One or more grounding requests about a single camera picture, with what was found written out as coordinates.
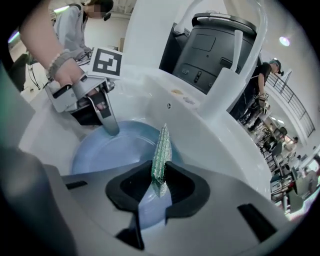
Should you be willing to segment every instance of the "bracelet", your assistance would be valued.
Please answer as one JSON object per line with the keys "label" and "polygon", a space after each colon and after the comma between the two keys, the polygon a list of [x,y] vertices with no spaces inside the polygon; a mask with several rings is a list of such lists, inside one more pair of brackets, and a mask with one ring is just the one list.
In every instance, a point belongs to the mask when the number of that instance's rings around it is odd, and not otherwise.
{"label": "bracelet", "polygon": [[59,68],[69,59],[72,59],[70,51],[64,49],[63,52],[59,53],[52,61],[47,69],[50,78],[54,78]]}

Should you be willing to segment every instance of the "balcony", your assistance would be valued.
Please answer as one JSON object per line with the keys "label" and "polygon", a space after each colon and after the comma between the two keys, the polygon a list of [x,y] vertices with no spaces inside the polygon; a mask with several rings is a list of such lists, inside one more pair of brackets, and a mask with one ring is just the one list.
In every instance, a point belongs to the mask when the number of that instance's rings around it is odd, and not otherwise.
{"label": "balcony", "polygon": [[274,74],[269,75],[266,83],[272,86],[287,102],[289,107],[292,109],[292,112],[299,120],[304,132],[306,133],[306,136],[309,138],[316,129],[308,112],[296,94],[281,78]]}

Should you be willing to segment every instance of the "ceiling light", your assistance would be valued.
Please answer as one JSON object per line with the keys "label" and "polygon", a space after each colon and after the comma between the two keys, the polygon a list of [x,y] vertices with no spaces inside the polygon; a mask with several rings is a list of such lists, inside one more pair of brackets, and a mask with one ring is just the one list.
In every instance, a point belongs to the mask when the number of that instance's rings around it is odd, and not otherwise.
{"label": "ceiling light", "polygon": [[284,45],[284,46],[289,46],[289,45],[290,45],[289,38],[287,38],[287,37],[281,36],[281,37],[279,38],[279,41],[280,41],[280,43],[281,43],[282,45]]}
{"label": "ceiling light", "polygon": [[13,40],[15,40],[19,36],[19,32],[15,32],[11,37],[9,38],[8,43],[10,44]]}
{"label": "ceiling light", "polygon": [[61,13],[69,8],[69,5],[53,10],[56,14]]}

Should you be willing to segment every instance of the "green sponge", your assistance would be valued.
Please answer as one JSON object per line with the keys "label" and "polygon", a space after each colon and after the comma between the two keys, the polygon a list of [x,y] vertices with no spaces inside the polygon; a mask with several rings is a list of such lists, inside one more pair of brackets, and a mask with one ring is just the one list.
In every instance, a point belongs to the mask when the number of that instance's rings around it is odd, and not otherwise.
{"label": "green sponge", "polygon": [[167,191],[165,163],[171,161],[171,159],[172,148],[169,130],[167,124],[165,124],[160,131],[151,168],[152,186],[158,197],[164,196]]}

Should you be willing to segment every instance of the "person in black shirt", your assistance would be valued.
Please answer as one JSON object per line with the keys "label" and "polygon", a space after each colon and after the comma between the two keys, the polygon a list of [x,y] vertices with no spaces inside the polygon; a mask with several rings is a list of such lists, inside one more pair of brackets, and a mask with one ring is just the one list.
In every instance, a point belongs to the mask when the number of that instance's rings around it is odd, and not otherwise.
{"label": "person in black shirt", "polygon": [[266,101],[265,85],[270,73],[278,73],[283,76],[284,72],[281,71],[281,63],[279,60],[273,59],[269,63],[264,62],[255,68],[249,83],[230,111],[230,115],[233,116],[234,119],[240,119],[255,99],[257,99],[260,107],[264,106]]}

